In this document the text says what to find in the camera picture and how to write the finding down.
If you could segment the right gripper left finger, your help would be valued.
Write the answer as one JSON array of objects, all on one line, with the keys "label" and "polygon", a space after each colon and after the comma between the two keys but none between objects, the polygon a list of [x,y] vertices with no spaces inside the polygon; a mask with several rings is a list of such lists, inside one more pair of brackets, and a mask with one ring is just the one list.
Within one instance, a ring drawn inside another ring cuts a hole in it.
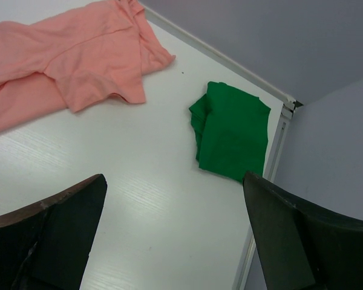
[{"label": "right gripper left finger", "polygon": [[102,174],[0,216],[0,289],[79,289],[107,191]]}]

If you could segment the pink t-shirt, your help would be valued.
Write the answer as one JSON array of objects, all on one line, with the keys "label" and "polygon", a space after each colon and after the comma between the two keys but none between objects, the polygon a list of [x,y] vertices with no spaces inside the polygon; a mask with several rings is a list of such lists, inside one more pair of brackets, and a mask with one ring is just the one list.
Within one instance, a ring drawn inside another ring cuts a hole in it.
[{"label": "pink t-shirt", "polygon": [[0,132],[109,97],[146,101],[143,76],[175,57],[137,1],[98,1],[31,25],[0,22]]}]

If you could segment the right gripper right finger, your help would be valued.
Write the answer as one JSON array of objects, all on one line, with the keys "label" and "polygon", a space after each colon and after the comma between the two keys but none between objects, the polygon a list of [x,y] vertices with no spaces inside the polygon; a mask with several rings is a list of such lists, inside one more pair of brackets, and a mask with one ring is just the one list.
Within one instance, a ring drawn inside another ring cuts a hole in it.
[{"label": "right gripper right finger", "polygon": [[363,221],[247,172],[244,199],[268,289],[363,289]]}]

